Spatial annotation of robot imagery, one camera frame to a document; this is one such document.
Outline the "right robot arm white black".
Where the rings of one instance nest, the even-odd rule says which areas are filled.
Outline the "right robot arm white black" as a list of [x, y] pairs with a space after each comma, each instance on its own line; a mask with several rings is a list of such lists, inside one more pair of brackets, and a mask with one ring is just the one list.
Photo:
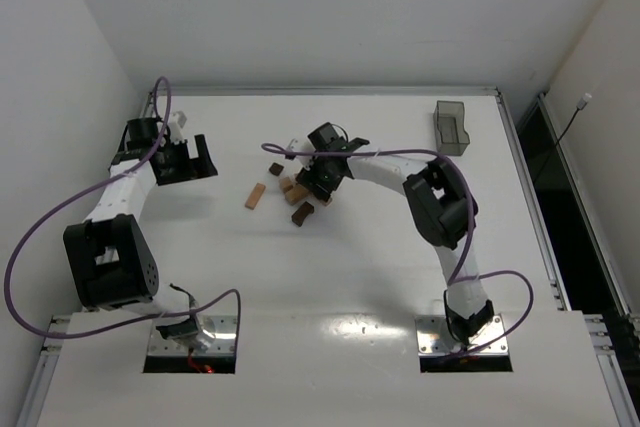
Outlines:
[[437, 154], [425, 162], [367, 149], [369, 142], [340, 135], [330, 123], [288, 148], [300, 151], [296, 181], [328, 201], [345, 178], [367, 181], [402, 195], [420, 236], [434, 247], [447, 287], [445, 317], [455, 340], [470, 343], [494, 315], [471, 247], [475, 199], [454, 164]]

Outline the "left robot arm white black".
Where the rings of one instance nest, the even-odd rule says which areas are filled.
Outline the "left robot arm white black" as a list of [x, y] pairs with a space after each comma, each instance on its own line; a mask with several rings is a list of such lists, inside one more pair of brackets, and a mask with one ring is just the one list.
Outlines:
[[155, 329], [168, 341], [201, 349], [205, 335], [197, 302], [184, 288], [161, 281], [159, 267], [139, 226], [155, 187], [214, 177], [204, 135], [194, 138], [191, 156], [182, 134], [186, 117], [176, 112], [128, 121], [125, 141], [109, 167], [109, 183], [96, 207], [67, 227], [63, 242], [83, 306], [156, 316]]

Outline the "smoky transparent plastic bin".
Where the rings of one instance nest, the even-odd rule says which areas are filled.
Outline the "smoky transparent plastic bin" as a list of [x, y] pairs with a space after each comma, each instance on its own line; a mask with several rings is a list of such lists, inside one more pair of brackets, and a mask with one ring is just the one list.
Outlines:
[[443, 155], [461, 157], [470, 145], [470, 136], [465, 129], [464, 103], [438, 100], [433, 125], [437, 151]]

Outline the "plain light wood plank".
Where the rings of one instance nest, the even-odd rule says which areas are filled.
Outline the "plain light wood plank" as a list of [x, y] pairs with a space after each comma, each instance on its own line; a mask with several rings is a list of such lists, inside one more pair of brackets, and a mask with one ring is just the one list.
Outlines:
[[264, 184], [256, 183], [254, 188], [250, 192], [244, 206], [249, 210], [254, 210], [259, 204], [265, 191], [266, 191], [266, 186]]

